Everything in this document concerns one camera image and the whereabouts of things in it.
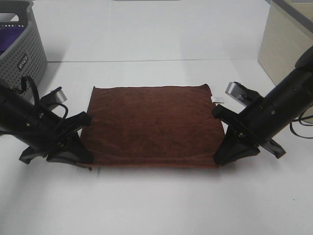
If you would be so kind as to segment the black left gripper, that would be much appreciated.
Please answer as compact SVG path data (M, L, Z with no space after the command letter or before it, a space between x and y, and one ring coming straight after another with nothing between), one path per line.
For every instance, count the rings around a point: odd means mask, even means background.
M29 164L36 157L49 163L63 163L80 168L93 164L94 156L83 145L78 130L91 124L91 117L81 112L59 117L41 102L23 105L23 142L28 145L19 160Z

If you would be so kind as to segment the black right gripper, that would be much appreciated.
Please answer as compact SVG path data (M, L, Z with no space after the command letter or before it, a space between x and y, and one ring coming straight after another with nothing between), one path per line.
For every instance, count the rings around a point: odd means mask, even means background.
M284 124L276 114L275 108L261 97L238 114L217 105L212 115L226 123L228 128L213 158L241 159L256 156L260 153L260 146L276 158L281 158L286 151L272 138L284 128Z

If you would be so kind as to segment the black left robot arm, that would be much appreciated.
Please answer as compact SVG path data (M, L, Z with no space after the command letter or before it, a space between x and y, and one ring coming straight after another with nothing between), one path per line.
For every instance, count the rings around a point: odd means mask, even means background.
M94 162L78 131L91 124L86 112L60 117L52 112L66 97L61 87L43 96L35 104L9 88L0 88L0 129L27 144L19 160L25 164L36 157L47 162L65 163L82 168Z

